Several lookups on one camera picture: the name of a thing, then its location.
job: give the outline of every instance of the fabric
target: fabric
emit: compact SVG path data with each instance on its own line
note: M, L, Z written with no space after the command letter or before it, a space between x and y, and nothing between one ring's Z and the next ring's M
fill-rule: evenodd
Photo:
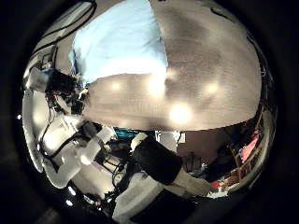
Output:
M117 74L166 74L164 42L150 2L123 1L77 31L69 59L83 83Z

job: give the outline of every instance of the wire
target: wire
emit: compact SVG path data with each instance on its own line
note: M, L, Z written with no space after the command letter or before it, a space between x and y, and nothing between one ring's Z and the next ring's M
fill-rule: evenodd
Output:
M77 139L77 138L81 138L85 141L89 141L91 140L91 138L85 136L85 135L73 135L71 136L70 138L66 139L61 145L60 147L53 153L49 156L50 159L53 159L54 157L56 157L58 155L58 153L61 152L61 150L68 144L70 143L71 141L73 141L74 139Z
M76 11L80 6L83 5L83 2L79 3L73 10L71 10L69 13L65 14L64 16L62 16L61 18L58 18L53 24L57 23L58 21L63 20L65 17L69 16L70 14L72 14L74 11Z
M51 41L51 42L49 42L48 44L45 44L45 45L43 45L43 46L41 46L41 47L35 49L35 50L32 52L32 56L33 56L34 54L36 54L38 51L40 51L40 50L42 50L42 49L45 49L45 48L47 48L47 47L49 47L49 46L51 46L51 45L57 44L57 43L60 42L61 40L67 38L67 37L70 36L70 35L72 35L73 33L76 32L77 29L79 29L81 26L83 26L83 25L84 25L84 24L85 24L85 23L86 23L86 22L87 22L93 15L94 15L94 12L95 12L95 10L96 10L96 8L97 8L97 4L96 4L93 0L84 0L84 2L90 2L90 3L92 4L91 7L88 9L88 12L89 12L91 9L93 9L93 11L92 11L92 13L89 15L89 17L88 17L85 21L83 21L79 26L77 26L75 29L73 29L72 31L68 32L66 35L60 36L60 37L58 37L56 40Z
M56 30L53 30L53 31L51 31L51 32L49 32L49 33L43 35L43 36L41 37L41 39L45 38L45 37L48 36L48 35L55 34L55 33L59 32L59 31L62 31L62 30L64 30L64 29L66 29L66 28L68 28L68 27L74 25L76 22L78 22L79 20L81 20L81 19L82 19L82 18L83 18L89 11L91 11L91 10L92 10L92 7L93 7L93 5L91 5L91 7L89 7L88 10L86 10L86 11L85 11L79 18L77 18L76 20L72 21L71 23L69 23L69 24L66 25L66 26L63 26L63 27L61 27L61 28L58 28L58 29L56 29Z
M179 138L178 138L178 140L177 140L177 144L178 144L178 142L179 142L179 140L180 140L181 134L182 134L182 132L179 132Z
M39 145L40 145L40 148L41 148L41 152L42 154L45 156L45 157L48 157L45 153L45 150L44 150L44 137L45 137L45 134L47 133L50 125L54 122L54 119L55 119L55 115L53 116L53 118L51 118L51 111L50 111L50 105L49 105L49 101L47 100L47 103L48 103L48 108L49 108L49 117L48 117L48 124L40 138L40 140L38 141Z

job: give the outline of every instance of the cloth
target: cloth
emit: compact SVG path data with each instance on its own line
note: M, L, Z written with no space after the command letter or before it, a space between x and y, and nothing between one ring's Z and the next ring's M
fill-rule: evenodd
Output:
M165 46L150 2L123 1L77 31L69 60L83 84L117 74L166 74Z

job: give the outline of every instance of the black pad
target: black pad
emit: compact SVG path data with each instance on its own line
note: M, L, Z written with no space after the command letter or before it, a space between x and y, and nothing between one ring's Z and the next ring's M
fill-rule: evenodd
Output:
M171 184L176 179L182 166L181 157L151 136L148 136L135 148L133 158L148 175L165 185Z

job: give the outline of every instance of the red object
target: red object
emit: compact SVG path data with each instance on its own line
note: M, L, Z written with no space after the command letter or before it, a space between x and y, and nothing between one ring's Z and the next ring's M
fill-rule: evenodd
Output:
M256 143L259 140L259 134L258 132L254 132L254 134L252 135L252 141L242 149L241 152L241 160L244 163L246 161L246 159L249 157L249 155L251 154L252 150L255 148Z
M214 181L214 182L211 183L211 186L212 186L213 188L217 189L218 187L221 186L221 184L220 184L219 181Z

